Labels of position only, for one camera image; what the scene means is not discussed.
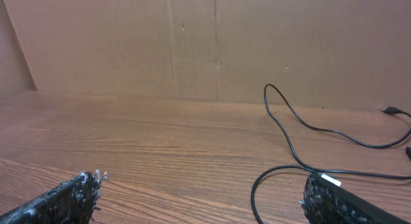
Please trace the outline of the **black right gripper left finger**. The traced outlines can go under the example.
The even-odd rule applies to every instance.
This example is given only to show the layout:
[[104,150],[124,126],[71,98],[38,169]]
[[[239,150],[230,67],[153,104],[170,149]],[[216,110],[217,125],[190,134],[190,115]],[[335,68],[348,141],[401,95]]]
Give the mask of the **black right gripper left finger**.
[[1,224],[88,224],[98,210],[107,174],[81,172],[72,179],[1,215]]

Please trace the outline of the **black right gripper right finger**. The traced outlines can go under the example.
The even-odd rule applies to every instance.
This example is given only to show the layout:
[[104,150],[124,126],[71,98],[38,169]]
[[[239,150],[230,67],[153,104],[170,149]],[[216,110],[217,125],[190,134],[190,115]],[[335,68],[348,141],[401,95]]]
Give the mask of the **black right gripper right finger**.
[[311,224],[410,224],[316,174],[307,177],[302,209]]

